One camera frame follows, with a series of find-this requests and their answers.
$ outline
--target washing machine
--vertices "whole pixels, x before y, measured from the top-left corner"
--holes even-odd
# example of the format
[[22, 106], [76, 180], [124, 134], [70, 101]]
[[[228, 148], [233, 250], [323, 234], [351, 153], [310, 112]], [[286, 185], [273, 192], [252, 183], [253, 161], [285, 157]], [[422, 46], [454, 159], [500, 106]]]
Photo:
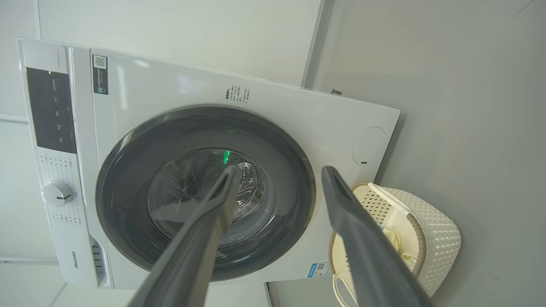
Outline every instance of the washing machine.
[[242, 179], [211, 281], [331, 274], [321, 167], [373, 180], [399, 110], [122, 52], [18, 44], [66, 281], [138, 288], [227, 166]]

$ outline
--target laundry basket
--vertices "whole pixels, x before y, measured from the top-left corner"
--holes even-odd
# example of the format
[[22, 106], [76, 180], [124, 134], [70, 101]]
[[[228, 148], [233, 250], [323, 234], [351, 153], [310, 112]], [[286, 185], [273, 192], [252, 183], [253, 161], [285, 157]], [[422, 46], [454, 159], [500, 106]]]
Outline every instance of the laundry basket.
[[[417, 255], [412, 273], [425, 293], [432, 296], [446, 278], [461, 246], [461, 235], [455, 223], [426, 201], [402, 190], [371, 182], [360, 182], [352, 190], [378, 226], [399, 231], [402, 251]], [[337, 281], [343, 281], [353, 299], [354, 289], [343, 241], [335, 233], [330, 242], [330, 265], [334, 273], [334, 292], [340, 304], [346, 306], [337, 289]]]

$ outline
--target round glass door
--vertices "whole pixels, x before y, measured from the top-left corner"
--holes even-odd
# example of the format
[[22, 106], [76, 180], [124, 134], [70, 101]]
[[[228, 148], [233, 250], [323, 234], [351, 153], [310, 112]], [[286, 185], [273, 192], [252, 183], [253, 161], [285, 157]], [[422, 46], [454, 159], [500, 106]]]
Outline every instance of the round glass door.
[[128, 259], [150, 270], [228, 166], [239, 167], [242, 178], [212, 279], [267, 266], [307, 227], [314, 176], [286, 132], [239, 109], [177, 109], [128, 133], [106, 158], [97, 182], [105, 233]]

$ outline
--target black display screen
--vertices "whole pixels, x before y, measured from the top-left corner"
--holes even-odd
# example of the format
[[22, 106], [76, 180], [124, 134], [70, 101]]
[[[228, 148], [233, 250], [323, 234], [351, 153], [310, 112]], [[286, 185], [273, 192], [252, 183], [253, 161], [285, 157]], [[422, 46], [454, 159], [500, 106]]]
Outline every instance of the black display screen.
[[68, 74], [26, 68], [38, 147], [76, 153]]

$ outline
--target floor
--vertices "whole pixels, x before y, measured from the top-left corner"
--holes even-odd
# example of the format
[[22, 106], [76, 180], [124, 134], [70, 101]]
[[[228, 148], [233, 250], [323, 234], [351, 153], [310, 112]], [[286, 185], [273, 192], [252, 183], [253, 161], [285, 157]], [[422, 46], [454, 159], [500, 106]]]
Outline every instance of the floor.
[[[542, 0], [336, 0], [314, 88], [402, 110], [376, 182], [460, 228], [436, 306], [546, 302], [545, 15]], [[333, 306], [329, 282], [277, 284]]]

